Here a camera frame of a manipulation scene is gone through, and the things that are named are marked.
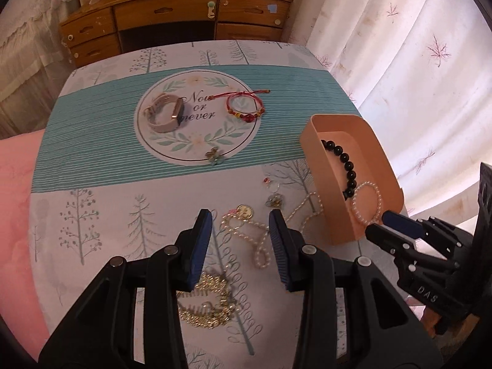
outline black bead bracelet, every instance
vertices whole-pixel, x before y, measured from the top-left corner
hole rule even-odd
[[[347,153],[344,153],[343,148],[340,145],[335,145],[335,142],[321,140],[323,143],[323,147],[326,151],[333,151],[333,154],[340,158],[340,161],[343,163],[343,167],[347,171],[347,188],[343,191],[343,197],[345,200],[348,198],[352,198],[354,196],[354,190],[357,187],[357,182],[355,178],[357,174],[354,172],[354,163],[350,161],[350,157]]]

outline teal striped table runner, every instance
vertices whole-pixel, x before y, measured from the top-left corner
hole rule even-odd
[[[262,95],[267,114],[251,143],[220,167],[179,166],[148,153],[133,129],[139,99],[157,81],[193,68],[109,81],[58,98],[39,149],[34,193],[115,185],[303,157],[299,135],[315,113],[359,115],[329,72],[267,65],[218,65]]]

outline pink blanket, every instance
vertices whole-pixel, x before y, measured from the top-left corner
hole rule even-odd
[[[48,329],[34,289],[29,254],[29,197],[44,130],[0,141],[0,315],[38,359]]]

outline white watch band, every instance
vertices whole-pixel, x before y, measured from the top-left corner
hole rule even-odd
[[[170,103],[174,103],[175,105],[169,120],[165,123],[156,123],[156,113],[160,112],[164,105]],[[183,98],[174,94],[162,93],[154,99],[150,106],[144,109],[144,116],[147,118],[147,123],[153,131],[157,133],[168,133],[179,127],[184,108],[185,102]]]

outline metal screw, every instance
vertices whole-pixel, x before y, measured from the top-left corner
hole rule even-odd
[[[368,258],[368,257],[365,257],[365,256],[360,256],[359,258],[357,258],[357,263],[360,265],[360,266],[371,266],[372,264],[372,261]]]
[[[117,266],[122,265],[124,261],[125,261],[125,259],[123,257],[120,257],[120,256],[113,257],[109,260],[109,265],[117,267]]]
[[[170,244],[164,247],[164,252],[166,255],[174,255],[177,254],[180,249],[177,248],[174,244]]]
[[[303,253],[307,254],[307,255],[313,255],[317,251],[316,247],[314,245],[311,245],[311,244],[304,245],[302,250],[303,250]]]

